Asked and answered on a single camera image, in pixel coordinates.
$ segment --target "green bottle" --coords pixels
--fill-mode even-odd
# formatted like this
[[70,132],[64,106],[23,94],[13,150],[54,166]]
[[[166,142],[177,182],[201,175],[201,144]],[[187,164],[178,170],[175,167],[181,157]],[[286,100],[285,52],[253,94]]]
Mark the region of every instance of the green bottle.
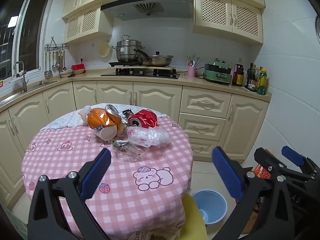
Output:
[[265,68],[262,68],[260,77],[259,77],[258,87],[257,87],[257,94],[259,95],[266,94],[266,83],[267,83],[267,70]]

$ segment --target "pot handle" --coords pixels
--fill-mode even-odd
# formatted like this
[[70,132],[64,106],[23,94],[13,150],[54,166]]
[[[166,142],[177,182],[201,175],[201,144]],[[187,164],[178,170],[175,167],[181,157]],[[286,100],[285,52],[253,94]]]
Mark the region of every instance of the pot handle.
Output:
[[123,38],[123,36],[127,36],[128,37],[128,39],[129,39],[129,37],[130,37],[130,35],[121,35],[121,38],[125,41],[125,39]]
[[143,57],[145,57],[145,58],[149,57],[147,53],[143,52],[143,51],[140,50],[140,49],[133,49],[133,51],[140,53],[140,54],[143,55]]

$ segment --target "red basket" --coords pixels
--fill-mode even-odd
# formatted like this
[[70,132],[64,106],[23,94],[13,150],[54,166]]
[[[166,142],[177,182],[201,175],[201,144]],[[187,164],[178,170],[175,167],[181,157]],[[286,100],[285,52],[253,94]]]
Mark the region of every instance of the red basket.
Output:
[[72,65],[71,69],[72,70],[84,69],[84,64]]

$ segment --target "blue gripper pad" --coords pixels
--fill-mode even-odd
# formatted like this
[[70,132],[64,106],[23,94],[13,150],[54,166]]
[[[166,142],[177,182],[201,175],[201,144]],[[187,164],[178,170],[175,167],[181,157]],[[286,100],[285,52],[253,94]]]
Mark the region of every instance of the blue gripper pad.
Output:
[[111,153],[108,149],[104,148],[94,160],[92,168],[82,180],[80,197],[83,201],[93,197],[110,164]]
[[303,157],[288,146],[283,146],[281,154],[298,167],[304,165]]
[[229,164],[227,158],[227,155],[220,147],[215,147],[212,150],[212,162],[222,178],[230,196],[241,201],[243,198],[242,181]]

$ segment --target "countertop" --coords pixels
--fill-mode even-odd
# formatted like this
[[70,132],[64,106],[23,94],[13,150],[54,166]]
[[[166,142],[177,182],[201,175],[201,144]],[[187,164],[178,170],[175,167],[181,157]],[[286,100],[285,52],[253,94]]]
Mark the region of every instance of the countertop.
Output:
[[[203,88],[203,89],[210,89],[210,90],[216,90],[226,93],[232,93],[236,95],[246,96],[250,98],[256,98],[259,100],[270,102],[271,100],[271,93],[267,92],[265,96],[258,95],[256,93],[250,92],[247,89],[243,87],[238,86],[232,86],[232,85],[220,85],[216,83],[208,82],[204,79],[197,78],[197,77],[188,77],[187,75],[180,74],[178,79],[169,79],[169,78],[159,78],[159,77],[135,77],[135,76],[100,76],[101,74],[107,74],[114,71],[114,68],[107,68],[103,70],[89,70],[86,71],[86,73],[78,74],[71,78],[61,78],[59,76],[46,79],[44,81],[55,81],[57,82],[53,84],[49,84],[43,87],[40,87],[38,89],[32,90],[30,92],[26,92],[22,94],[21,96],[15,98],[12,101],[9,101],[8,103],[3,104],[0,106],[0,112],[4,111],[5,109],[9,108],[10,106],[22,101],[25,98],[28,98],[32,95],[35,95],[37,93],[40,93],[44,90],[68,83],[68,82],[74,82],[74,81],[131,81],[131,82],[151,82],[151,83],[161,83],[161,84],[171,84],[171,85],[180,85],[180,86],[188,86],[188,87],[195,87],[195,88]],[[32,87],[33,85],[39,84],[34,83],[28,85],[29,87]]]

